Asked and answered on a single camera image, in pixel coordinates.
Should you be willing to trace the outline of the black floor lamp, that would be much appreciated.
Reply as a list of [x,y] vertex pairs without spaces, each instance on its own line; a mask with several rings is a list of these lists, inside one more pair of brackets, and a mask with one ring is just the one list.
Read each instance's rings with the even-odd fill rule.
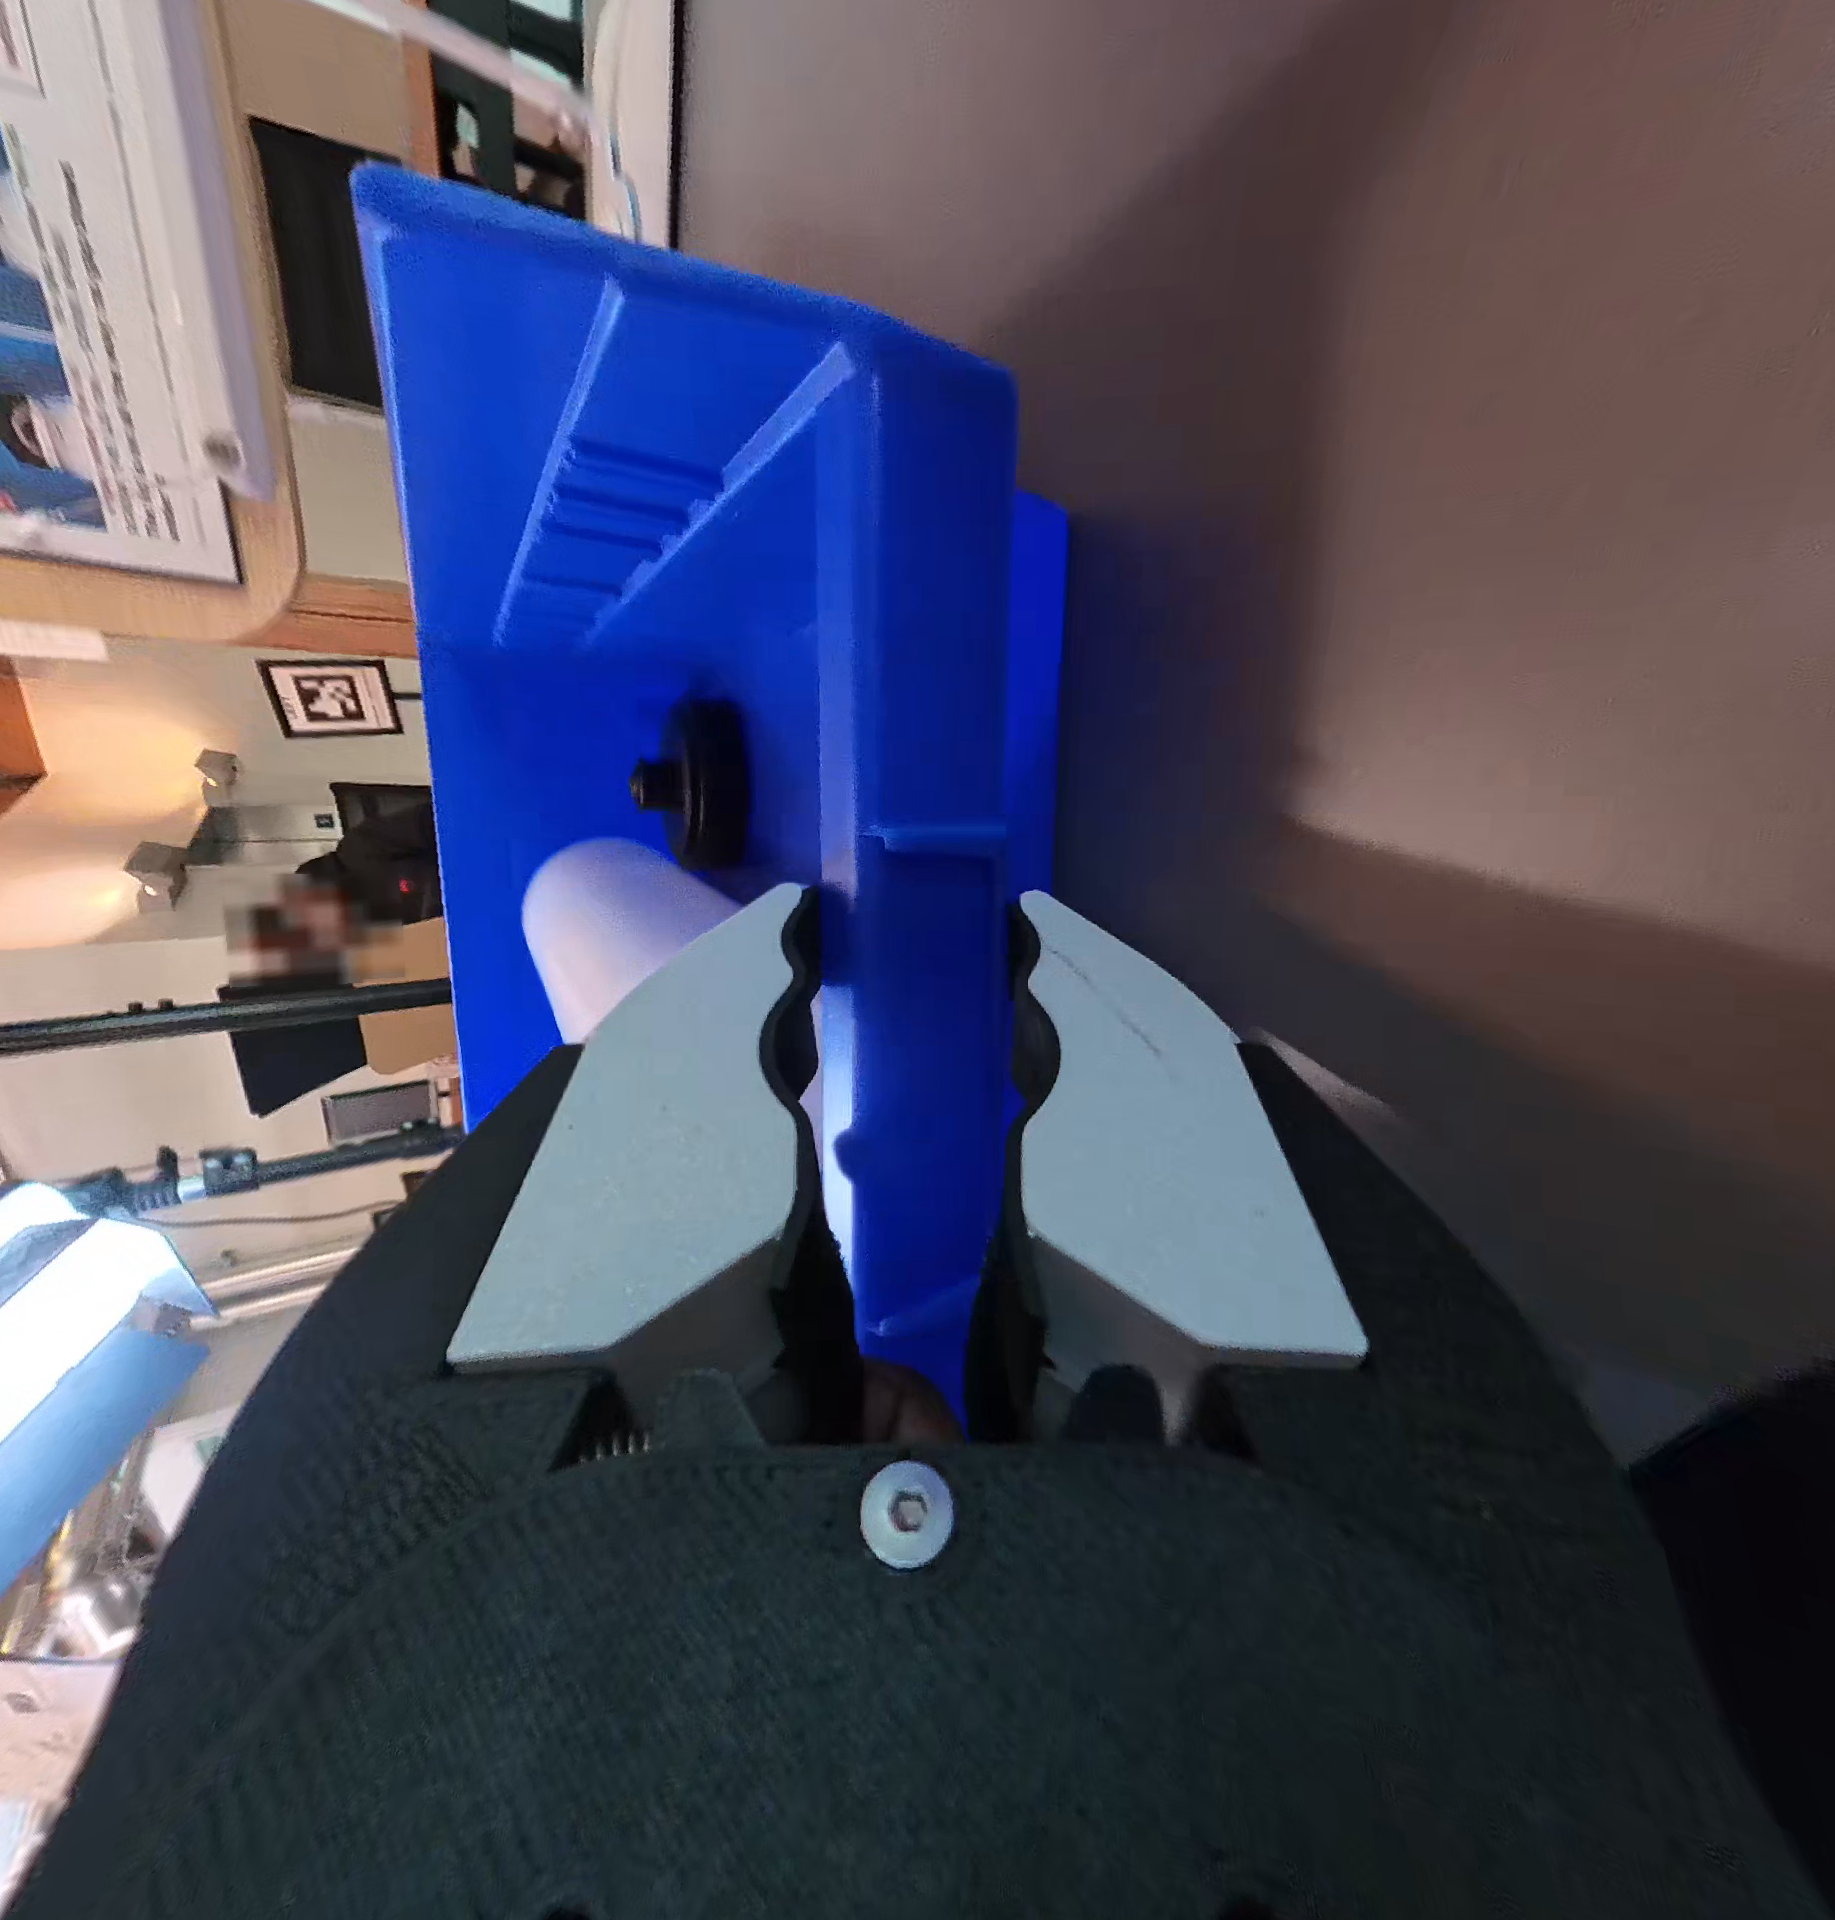
[[252,993],[195,1003],[160,1002],[143,1007],[142,1002],[133,1002],[120,1012],[0,1021],[0,1061],[151,1041],[290,1032],[326,1021],[437,1010],[451,1007],[451,1002],[451,978],[382,980],[295,993]]

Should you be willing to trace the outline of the studio light panel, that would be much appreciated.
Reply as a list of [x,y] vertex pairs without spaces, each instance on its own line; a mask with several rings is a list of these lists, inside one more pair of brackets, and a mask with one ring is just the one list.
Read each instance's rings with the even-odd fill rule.
[[0,1186],[0,1599],[182,1392],[214,1317],[160,1231]]

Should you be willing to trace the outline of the black box appliance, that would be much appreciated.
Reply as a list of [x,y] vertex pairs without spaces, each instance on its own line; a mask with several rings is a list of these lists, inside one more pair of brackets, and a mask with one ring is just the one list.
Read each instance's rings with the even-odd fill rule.
[[382,409],[351,176],[382,155],[252,119],[288,343],[288,386]]

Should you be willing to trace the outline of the white plastic bottle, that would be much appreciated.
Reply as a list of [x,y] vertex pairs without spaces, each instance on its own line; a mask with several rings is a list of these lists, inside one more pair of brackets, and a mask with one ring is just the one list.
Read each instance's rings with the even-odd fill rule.
[[523,931],[581,1051],[513,1222],[621,1302],[744,1267],[786,1288],[823,1212],[816,898],[738,905],[596,839],[546,863]]

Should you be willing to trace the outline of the black quilted pad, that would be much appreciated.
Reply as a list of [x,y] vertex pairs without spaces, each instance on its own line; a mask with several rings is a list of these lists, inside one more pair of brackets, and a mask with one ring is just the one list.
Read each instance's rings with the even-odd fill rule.
[[1835,1912],[1835,1358],[1630,1473],[1722,1720]]

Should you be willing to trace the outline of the black light stand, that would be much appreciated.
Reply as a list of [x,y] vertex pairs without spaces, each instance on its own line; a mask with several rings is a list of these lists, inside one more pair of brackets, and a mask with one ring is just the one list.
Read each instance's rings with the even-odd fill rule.
[[433,1162],[451,1154],[464,1137],[464,1124],[412,1122],[374,1141],[333,1144],[270,1162],[248,1145],[207,1147],[194,1172],[182,1168],[172,1147],[160,1147],[150,1176],[133,1178],[114,1165],[65,1183],[61,1194],[91,1218],[138,1218],[366,1165]]

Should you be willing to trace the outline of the printed instruction board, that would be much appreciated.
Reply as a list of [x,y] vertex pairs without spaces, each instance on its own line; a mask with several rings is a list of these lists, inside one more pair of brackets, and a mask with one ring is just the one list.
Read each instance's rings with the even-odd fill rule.
[[0,2],[0,621],[248,646],[307,575],[217,5]]

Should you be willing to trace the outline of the black bottle lid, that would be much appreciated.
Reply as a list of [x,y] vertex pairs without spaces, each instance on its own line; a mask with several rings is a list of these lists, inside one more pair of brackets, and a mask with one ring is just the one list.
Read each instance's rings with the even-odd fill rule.
[[663,821],[671,859],[710,876],[735,867],[748,844],[751,778],[741,711],[690,696],[666,718],[658,751],[629,774],[638,810]]

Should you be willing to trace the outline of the person's left hand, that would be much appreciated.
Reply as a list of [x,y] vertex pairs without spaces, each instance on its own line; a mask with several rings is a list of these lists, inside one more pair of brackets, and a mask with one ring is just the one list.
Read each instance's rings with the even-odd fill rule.
[[949,1400],[922,1373],[898,1361],[863,1361],[858,1440],[872,1447],[934,1450],[962,1441]]

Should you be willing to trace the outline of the blue plastic bin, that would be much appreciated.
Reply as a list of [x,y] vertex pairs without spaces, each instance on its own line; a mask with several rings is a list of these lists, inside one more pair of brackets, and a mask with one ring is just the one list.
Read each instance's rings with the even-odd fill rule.
[[962,1405],[1002,1221],[1010,900],[1055,795],[1065,522],[1010,371],[886,313],[460,182],[351,177],[409,595],[465,1115],[558,1041],[521,900],[663,851],[670,711],[741,716],[735,900],[819,890],[827,1207],[865,1352]]

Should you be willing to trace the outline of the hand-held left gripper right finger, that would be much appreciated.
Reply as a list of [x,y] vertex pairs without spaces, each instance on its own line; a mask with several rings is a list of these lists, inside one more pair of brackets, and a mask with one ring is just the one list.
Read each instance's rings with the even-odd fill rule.
[[1102,1369],[1183,1440],[1224,1369],[1358,1373],[1370,1338],[1233,1028],[1044,890],[1015,905],[1021,1111],[966,1343],[966,1428],[1035,1440]]

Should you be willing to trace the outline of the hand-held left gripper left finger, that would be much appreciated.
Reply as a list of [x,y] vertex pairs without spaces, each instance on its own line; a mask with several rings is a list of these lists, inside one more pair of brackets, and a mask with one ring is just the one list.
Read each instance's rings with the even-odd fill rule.
[[788,1445],[858,1436],[858,1311],[804,1106],[819,987],[816,890],[775,886],[594,1021],[452,1373],[591,1367],[640,1420],[720,1373]]

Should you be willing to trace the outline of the black white fiducial tag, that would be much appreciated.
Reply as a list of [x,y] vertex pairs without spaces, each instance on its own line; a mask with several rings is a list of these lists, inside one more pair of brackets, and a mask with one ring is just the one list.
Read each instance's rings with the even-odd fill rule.
[[402,701],[384,658],[257,658],[257,678],[288,742],[402,737]]

